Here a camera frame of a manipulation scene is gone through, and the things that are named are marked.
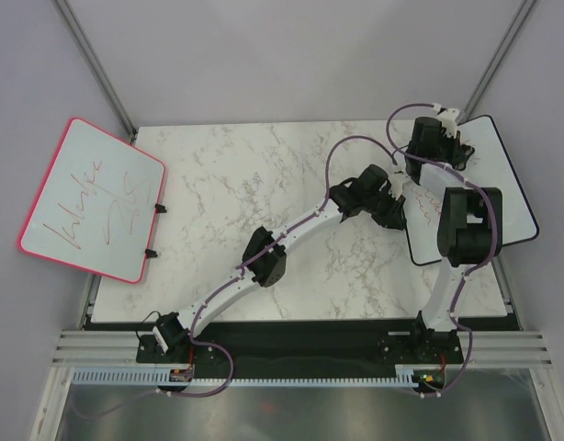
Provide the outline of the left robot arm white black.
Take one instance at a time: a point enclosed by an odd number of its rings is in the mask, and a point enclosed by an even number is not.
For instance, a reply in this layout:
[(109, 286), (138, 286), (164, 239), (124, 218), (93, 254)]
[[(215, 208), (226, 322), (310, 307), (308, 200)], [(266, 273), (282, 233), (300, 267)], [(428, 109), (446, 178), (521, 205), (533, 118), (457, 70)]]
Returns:
[(170, 362), (186, 357), (202, 331), (222, 312), (259, 288), (275, 285), (285, 275), (291, 252), (318, 232), (365, 212), (377, 225), (402, 231), (406, 226), (403, 190), (395, 189), (388, 173), (371, 164), (358, 177), (328, 186), (321, 203), (289, 224), (254, 231), (242, 262), (223, 285), (180, 311), (158, 317), (152, 328), (157, 351)]

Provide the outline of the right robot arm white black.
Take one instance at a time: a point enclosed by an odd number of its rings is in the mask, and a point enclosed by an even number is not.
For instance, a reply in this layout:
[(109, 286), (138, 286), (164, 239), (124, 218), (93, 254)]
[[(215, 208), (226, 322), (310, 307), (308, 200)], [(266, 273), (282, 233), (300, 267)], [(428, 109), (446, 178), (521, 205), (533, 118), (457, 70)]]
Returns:
[(415, 185), (441, 201), (436, 244), (442, 261), (430, 299), (415, 319), (408, 340), (410, 355), (429, 362), (458, 346), (456, 306), (468, 276), (487, 265), (502, 247), (502, 192), (478, 187), (460, 174), (471, 146), (460, 134), (446, 134), (437, 118), (414, 121), (405, 150), (405, 171)]

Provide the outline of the black framed whiteboard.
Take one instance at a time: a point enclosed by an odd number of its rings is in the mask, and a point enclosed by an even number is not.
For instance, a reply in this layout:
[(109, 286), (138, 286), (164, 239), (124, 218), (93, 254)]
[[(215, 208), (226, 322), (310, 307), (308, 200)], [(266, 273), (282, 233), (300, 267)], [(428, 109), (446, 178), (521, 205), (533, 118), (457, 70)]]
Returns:
[[(483, 115), (459, 127), (461, 141), (475, 148), (461, 174), (480, 187), (497, 187), (502, 192), (502, 244), (535, 239), (539, 233), (535, 215), (522, 190), (502, 138), (492, 117)], [(441, 260), (437, 248), (437, 227), (441, 201), (434, 194), (409, 182), (404, 187), (404, 214), (412, 262), (426, 266)]]

